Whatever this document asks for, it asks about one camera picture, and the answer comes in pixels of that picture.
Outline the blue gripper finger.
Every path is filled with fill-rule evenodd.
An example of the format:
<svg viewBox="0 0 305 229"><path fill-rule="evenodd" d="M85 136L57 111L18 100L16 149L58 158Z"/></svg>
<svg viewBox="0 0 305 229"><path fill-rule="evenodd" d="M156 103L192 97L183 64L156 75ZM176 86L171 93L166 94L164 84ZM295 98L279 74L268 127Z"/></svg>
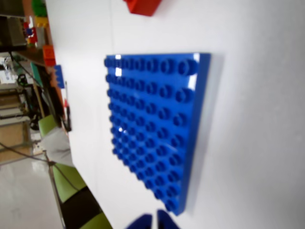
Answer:
<svg viewBox="0 0 305 229"><path fill-rule="evenodd" d="M126 229L151 229L153 216L151 214L143 214L131 222Z"/></svg>
<svg viewBox="0 0 305 229"><path fill-rule="evenodd" d="M157 210L158 229L180 229L164 210Z"/></svg>

